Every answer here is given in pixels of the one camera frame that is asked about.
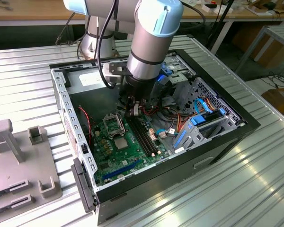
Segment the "robotic arm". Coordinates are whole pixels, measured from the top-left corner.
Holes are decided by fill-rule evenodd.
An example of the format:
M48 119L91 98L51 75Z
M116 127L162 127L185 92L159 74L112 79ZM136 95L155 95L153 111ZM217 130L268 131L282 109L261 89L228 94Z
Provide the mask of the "robotic arm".
M116 7L108 30L104 33L101 45L101 58L109 57L103 48L112 48L111 40L114 30L124 32L131 30L134 23L134 37L125 73L126 91L129 94L130 108L145 98L152 91L165 59L170 43L179 28L183 5L179 0L116 0ZM64 0L65 7L73 12L90 15L88 35L82 40L82 50L86 58L94 46L92 39L97 38L94 24L98 19L99 30L107 17L114 0Z

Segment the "ridged metal surface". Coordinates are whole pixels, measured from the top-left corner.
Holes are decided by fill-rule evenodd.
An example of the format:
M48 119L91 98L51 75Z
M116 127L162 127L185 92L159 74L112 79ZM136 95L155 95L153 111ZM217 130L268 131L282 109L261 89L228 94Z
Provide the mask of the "ridged metal surface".
M129 41L116 43L121 54ZM284 226L284 118L237 76L187 36L184 49L260 123L225 158L102 226ZM63 196L0 226L96 226L84 212L71 173L72 156L58 115L48 65L75 61L76 46L0 51L0 119L14 131L44 126L50 137Z
M267 33L284 45L284 26L268 26Z

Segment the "orange wire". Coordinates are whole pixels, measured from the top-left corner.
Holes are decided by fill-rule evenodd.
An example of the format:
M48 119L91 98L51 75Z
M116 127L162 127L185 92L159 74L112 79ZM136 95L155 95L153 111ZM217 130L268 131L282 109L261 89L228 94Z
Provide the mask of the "orange wire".
M89 115L87 114L87 112L82 107L79 106L79 109L83 111L83 113L85 114L85 117L87 119L87 122L89 124L89 145L90 145L90 141L91 141L91 128L90 128L90 122L89 122Z
M181 130L183 129L185 122L187 122L187 120L188 120L189 118L191 118L191 117L193 117L193 116L196 116L196 115L197 115L197 113L194 113L193 115L187 117L187 118L184 120L184 122L183 122L183 124L182 124L182 126L181 126L181 129L179 130L179 132L181 132Z
M207 104L209 105L209 107L211 108L211 110L214 110L213 105L211 104L211 102L209 101L208 98L206 98Z

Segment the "chip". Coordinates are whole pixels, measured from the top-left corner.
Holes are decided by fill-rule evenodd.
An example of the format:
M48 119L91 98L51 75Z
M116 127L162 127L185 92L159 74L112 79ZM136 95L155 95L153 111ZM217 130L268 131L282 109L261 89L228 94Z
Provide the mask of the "chip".
M106 169L106 168L109 168L109 164L107 162L103 163L103 164L100 164L100 168L101 169Z
M115 146L118 148L118 150L121 150L123 148L128 147L128 144L126 142L126 139L124 137L115 139Z

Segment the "wooden desk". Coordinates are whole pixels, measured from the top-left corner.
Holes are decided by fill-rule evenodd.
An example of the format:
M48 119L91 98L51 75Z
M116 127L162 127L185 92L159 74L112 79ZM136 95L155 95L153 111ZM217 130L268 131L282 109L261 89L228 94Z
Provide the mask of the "wooden desk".
M208 13L203 11L200 5L195 6L196 9L200 10L204 16L206 17L206 21L215 21L217 14L216 13ZM200 20L200 16L197 12L191 10L188 7L184 7L184 12L182 16L183 21L184 20L192 20L192 19L198 19ZM229 21L229 20L236 20L236 21L273 21L273 20L280 20L279 16L257 16L256 14L250 12L247 9L243 9L241 11L239 10L234 10L232 13L227 14L224 21ZM284 20L284 14L281 14L281 21Z
M72 14L65 8L63 0L8 1L14 10L0 9L0 26L62 25ZM85 16L76 14L70 24L85 24Z
M64 25L71 15L71 12L65 8L63 0L8 1L14 10L0 9L0 26ZM217 14L203 11L200 5L195 7L205 15L207 22L215 21ZM217 52L233 22L273 20L281 20L281 24L284 25L284 15L277 18L276 16L257 16L247 9L233 11L226 16L224 20L226 23L211 50L212 53ZM184 7L181 22L202 22L202 18L195 11ZM76 14L70 22L70 25L74 24L85 24L85 16Z

